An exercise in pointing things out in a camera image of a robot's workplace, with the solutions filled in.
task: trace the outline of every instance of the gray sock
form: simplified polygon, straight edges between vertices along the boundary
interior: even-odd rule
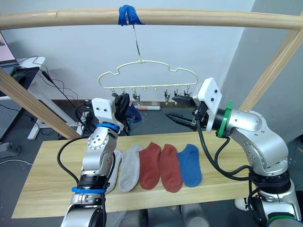
[[[128,151],[122,153],[120,191],[129,192],[137,185],[140,171],[139,151],[143,149],[140,145],[134,144]]]
[[[110,185],[107,188],[106,193],[111,192],[115,188],[116,181],[117,181],[117,176],[118,176],[118,169],[119,169],[119,165],[120,165],[120,162],[121,162],[121,156],[122,156],[121,153],[122,152],[117,148],[114,150],[114,154],[116,156],[116,163],[115,163],[113,173],[110,176],[110,179],[108,181],[110,183]]]

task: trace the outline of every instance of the green ring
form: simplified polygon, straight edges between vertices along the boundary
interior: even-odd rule
[[[294,217],[288,216],[288,215],[278,215],[278,216],[273,216],[270,219],[268,219],[266,226],[268,226],[271,222],[273,222],[274,220],[277,219],[294,219],[296,220]]]
[[[227,107],[225,108],[224,117],[223,117],[221,126],[220,126],[219,131],[218,131],[217,137],[219,137],[219,138],[222,138],[222,136],[223,136],[223,132],[224,132],[224,129],[225,129],[225,126],[226,126],[226,123],[227,123],[227,119],[229,118],[229,116],[231,114],[231,111],[232,111],[232,101],[229,101]]]

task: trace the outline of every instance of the cable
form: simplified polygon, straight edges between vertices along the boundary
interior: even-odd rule
[[[106,189],[107,188],[107,183],[114,171],[114,168],[115,168],[115,164],[116,164],[116,156],[115,156],[115,153],[113,152],[113,164],[112,164],[112,167],[110,169],[110,172],[108,174],[108,177],[104,183],[104,186],[103,188]],[[107,216],[106,216],[106,210],[105,210],[105,193],[102,193],[102,214],[103,214],[103,227],[106,227],[106,220],[107,220]]]
[[[212,164],[212,166],[218,171],[220,172],[223,176],[226,176],[227,178],[230,178],[232,180],[235,180],[235,181],[247,181],[247,180],[251,180],[252,177],[248,176],[248,177],[237,177],[237,176],[233,176],[233,175],[230,175],[228,172],[222,170],[220,167],[217,166],[217,164],[214,162],[213,158],[211,157],[211,155],[209,154],[209,151],[206,147],[206,144],[205,144],[205,141],[204,141],[204,137],[203,137],[203,134],[202,134],[202,129],[201,129],[201,126],[200,126],[200,121],[197,121],[197,131],[199,133],[199,138],[200,138],[200,141],[201,141],[201,145],[202,145],[202,148],[204,150],[204,153],[207,157],[207,159],[209,160],[209,162]]]
[[[43,64],[40,64],[40,63],[34,62],[34,61],[36,61],[36,60],[38,59],[38,56],[37,56],[37,55],[31,56],[31,57],[28,57],[28,58],[25,58],[25,59],[19,61],[18,64],[21,63],[21,62],[23,62],[23,61],[25,61],[25,60],[27,60],[27,59],[30,59],[30,58],[35,58],[35,59],[32,61],[32,63],[33,63],[33,64],[36,64],[36,65],[42,65],[42,66],[44,66],[44,67],[46,68],[46,71],[47,71],[47,74],[48,74],[48,68],[47,68],[47,66],[45,66],[45,65],[43,65]]]
[[[231,140],[231,138],[228,137],[227,140],[225,141],[225,143],[223,143],[222,146],[220,146],[220,148],[217,150],[217,152],[216,152],[216,154],[214,156],[214,162],[217,164],[218,167],[219,167],[219,164],[218,164],[219,154],[224,149],[224,147],[230,142],[230,140]],[[235,175],[235,174],[239,173],[240,171],[242,171],[243,169],[249,169],[249,170],[251,170],[251,167],[248,166],[248,165],[244,165],[244,166],[241,166],[241,167],[237,168],[234,171],[227,172],[227,173],[230,174],[230,175]]]
[[[77,137],[77,138],[75,138],[75,139],[72,139],[72,140],[68,141],[67,143],[65,143],[65,144],[60,148],[60,150],[59,150],[59,152],[58,152],[58,154],[57,154],[57,162],[58,162],[59,166],[60,166],[65,172],[67,172],[72,178],[74,178],[77,184],[79,183],[79,180],[78,180],[77,176],[76,176],[75,174],[73,174],[68,168],[66,168],[66,167],[62,164],[62,162],[61,162],[61,160],[60,160],[60,156],[61,156],[62,151],[64,150],[64,148],[65,148],[67,145],[69,145],[70,143],[73,143],[73,142],[76,141],[76,140],[87,139],[88,137],[89,137],[89,136],[81,136],[81,137]]]
[[[252,212],[252,209],[250,207],[251,205],[251,198],[252,196],[257,193],[259,191],[259,188],[257,187],[255,190],[253,190],[252,192],[249,193],[248,198],[247,198],[247,205],[248,205],[248,210],[250,212],[250,215],[252,217],[252,219],[256,222],[256,224],[258,226],[261,226],[261,224],[259,223],[258,219],[255,217],[254,213]]]
[[[31,164],[31,163],[29,163],[29,162],[27,162],[27,161],[18,160],[18,159],[7,160],[7,161],[5,161],[5,162],[1,162],[0,165],[1,165],[1,164],[4,164],[4,163],[6,163],[6,162],[24,162],[24,163],[26,163],[26,164],[28,164],[28,165],[31,165],[31,166],[33,165],[33,164]]]
[[[14,111],[20,112],[20,111],[17,110],[17,109],[8,108],[7,106],[4,106],[4,105],[2,105],[2,104],[0,104],[0,106],[3,106],[4,108],[7,108],[7,109],[9,109],[9,110],[14,110]],[[30,115],[28,115],[28,114],[25,114],[25,113],[22,113],[22,115],[32,118],[32,116],[30,116]]]
[[[213,160],[212,156],[209,154],[209,151],[206,147],[206,144],[205,144],[205,141],[204,141],[204,137],[203,137],[203,133],[202,133],[202,128],[201,128],[201,125],[200,125],[200,122],[202,120],[202,116],[205,116],[206,114],[206,111],[207,111],[207,105],[204,103],[204,102],[201,102],[199,107],[197,108],[197,114],[195,116],[195,121],[197,122],[197,131],[198,131],[198,134],[199,134],[199,138],[200,138],[200,141],[201,141],[201,145],[202,145],[202,148],[204,150],[204,153],[207,157],[207,159],[209,160],[209,162],[212,164],[212,166],[219,172],[221,173],[223,176],[229,178],[229,179],[232,179],[232,180],[235,180],[235,181],[247,181],[247,180],[252,180],[252,178],[254,178],[253,176],[247,176],[247,177],[236,177],[236,176],[233,176],[231,175],[230,173],[222,170],[216,163],[215,161]]]
[[[44,81],[44,83],[46,83],[46,84],[47,84],[48,86],[50,86],[50,87],[55,87],[55,88],[56,88],[56,86],[53,86],[53,85],[47,83],[47,82],[45,81],[45,79],[41,76],[41,74],[40,74],[39,72],[36,72],[36,71],[33,71],[33,70],[32,70],[32,71],[26,71],[26,72],[23,73],[21,76],[25,76],[26,74],[28,74],[28,73],[30,73],[30,72],[35,72],[35,73],[37,73],[37,75],[39,75],[39,77]],[[61,82],[63,87],[59,87],[59,89],[63,89],[63,92],[64,92],[65,89],[66,89],[66,90],[70,90],[71,92],[73,92],[73,93],[76,95],[77,100],[78,100],[78,94],[77,94],[76,92],[74,92],[73,90],[71,90],[70,88],[65,87],[65,86],[64,86],[64,82],[63,82],[62,80],[59,80],[59,79],[52,79],[52,80]]]
[[[72,103],[71,102],[71,100],[65,95],[65,93],[64,92],[62,92],[58,87],[57,87],[57,85],[55,85],[55,83],[53,83],[54,84],[54,86],[65,96],[65,98],[70,102],[70,104],[73,106],[73,107],[75,107],[76,108],[76,106],[74,105],[74,103]]]
[[[78,122],[80,122],[80,124],[83,126],[83,128],[81,127],[81,130],[83,133],[93,133],[96,126],[91,122],[91,117],[90,117],[90,113],[88,113],[86,116],[83,115],[83,113],[81,113],[81,111],[79,111],[80,107],[85,107],[84,104],[80,104],[76,107],[75,109],[75,115],[76,118],[78,120]],[[79,116],[79,114],[81,115],[81,117],[83,116],[85,118],[85,121],[83,122],[81,117]]]
[[[106,216],[106,210],[105,210],[105,193],[102,193],[102,216],[103,216],[102,226],[106,227],[107,216]]]
[[[86,139],[88,138],[89,136],[81,136],[81,137],[78,137],[78,138],[75,138],[75,139],[72,139],[70,141],[68,141],[67,143],[65,143],[59,150],[58,152],[58,155],[57,155],[57,162],[59,164],[59,166],[65,171],[67,172],[70,176],[72,176],[72,178],[75,179],[76,183],[78,184],[79,183],[79,180],[77,178],[77,176],[72,172],[70,171],[69,169],[67,169],[61,162],[60,160],[60,157],[61,157],[61,154],[62,154],[62,151],[64,150],[64,148],[69,145],[70,143],[76,141],[76,140],[80,140],[80,139]],[[107,179],[105,180],[105,183],[104,183],[104,186],[103,188],[106,189],[107,188],[107,183],[114,171],[114,168],[115,168],[115,164],[116,164],[116,156],[115,154],[113,153],[113,164],[112,164],[112,167],[109,171],[109,174],[108,174],[108,177]],[[106,226],[106,221],[107,221],[107,216],[106,216],[106,210],[105,210],[105,193],[102,193],[102,216],[103,216],[103,227]]]
[[[111,177],[111,175],[112,175],[112,173],[114,171],[115,164],[116,164],[116,156],[115,156],[115,153],[113,152],[113,164],[112,164],[112,167],[111,167],[110,172],[108,174],[108,177],[107,177],[107,179],[106,179],[106,181],[104,183],[104,186],[103,186],[104,189],[107,188],[107,183],[108,183],[108,181],[109,181],[109,179],[110,179],[110,177]]]
[[[7,106],[4,106],[4,105],[2,105],[2,104],[0,104],[0,106],[3,106],[4,108],[7,108],[7,109],[9,109],[9,110],[14,110],[14,111],[20,112],[20,111],[17,110],[17,109],[8,108]],[[25,114],[25,113],[21,113],[21,114],[24,115],[24,116],[29,117],[30,120],[31,120],[32,122],[34,122],[35,124],[37,124],[37,126],[38,126],[38,128],[39,128],[39,130],[40,130],[40,133],[41,133],[42,135],[49,136],[49,135],[51,135],[51,134],[55,131],[55,130],[53,129],[50,133],[43,133],[43,132],[42,132],[42,129],[39,127],[39,124],[38,124],[37,122],[34,121],[34,117],[33,117],[33,116],[30,116],[30,115]]]

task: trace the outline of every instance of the white desk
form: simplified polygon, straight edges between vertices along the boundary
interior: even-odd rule
[[[45,57],[38,57],[34,62],[33,58],[26,59],[22,61],[23,59],[18,59],[18,62],[20,62],[19,66],[24,68],[32,68],[32,67],[40,67],[44,68],[41,64],[45,62]],[[71,127],[78,126],[77,122],[75,122],[69,115],[67,115],[63,110],[61,110],[60,107],[58,107],[41,89],[41,85],[44,84],[44,81],[39,76],[35,76],[32,83],[30,84],[28,91],[36,98],[41,100],[44,104],[46,104],[52,111],[54,111],[58,116],[60,116],[63,120],[66,121],[66,123]],[[7,100],[10,99],[8,96],[0,97],[0,100]],[[44,124],[40,119],[37,119],[37,124],[34,124],[30,134],[28,135],[29,140],[34,140],[39,132],[40,129],[50,128],[47,124]]]

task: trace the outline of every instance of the blue rubber band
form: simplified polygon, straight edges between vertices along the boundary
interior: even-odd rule
[[[116,133],[119,132],[119,126],[116,124],[112,125],[112,124],[108,124],[108,123],[101,123],[101,124],[97,124],[96,128],[97,127],[106,127],[106,128],[114,130]]]
[[[134,7],[129,6],[129,5],[124,5],[119,8],[118,24],[121,26],[123,26],[123,25],[144,25],[138,18],[138,15],[137,15]]]
[[[71,191],[74,193],[93,193],[93,194],[102,194],[106,192],[106,189],[78,189],[77,187],[72,187]]]

